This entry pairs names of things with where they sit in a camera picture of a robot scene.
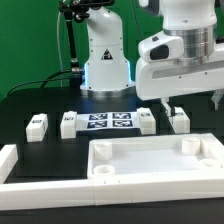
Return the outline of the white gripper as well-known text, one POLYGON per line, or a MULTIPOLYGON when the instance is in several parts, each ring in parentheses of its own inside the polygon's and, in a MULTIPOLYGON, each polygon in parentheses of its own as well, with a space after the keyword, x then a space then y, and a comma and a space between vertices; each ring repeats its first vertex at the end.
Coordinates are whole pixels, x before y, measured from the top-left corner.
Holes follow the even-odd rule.
POLYGON ((214 91, 215 109, 224 96, 224 40, 212 30, 161 31, 141 41, 136 64, 136 92, 141 100, 161 99, 168 117, 169 98, 214 91))

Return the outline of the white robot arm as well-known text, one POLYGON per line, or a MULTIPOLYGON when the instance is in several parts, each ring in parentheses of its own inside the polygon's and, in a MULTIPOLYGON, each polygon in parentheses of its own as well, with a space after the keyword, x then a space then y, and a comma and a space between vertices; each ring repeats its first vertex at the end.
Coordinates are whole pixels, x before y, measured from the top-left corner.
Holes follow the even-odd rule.
POLYGON ((96 95, 134 86, 142 100, 212 91, 218 103, 224 97, 224 42, 216 41, 215 0, 138 2, 163 25, 138 44, 135 78, 123 53, 121 18, 98 6, 87 20, 89 59, 81 89, 96 95))

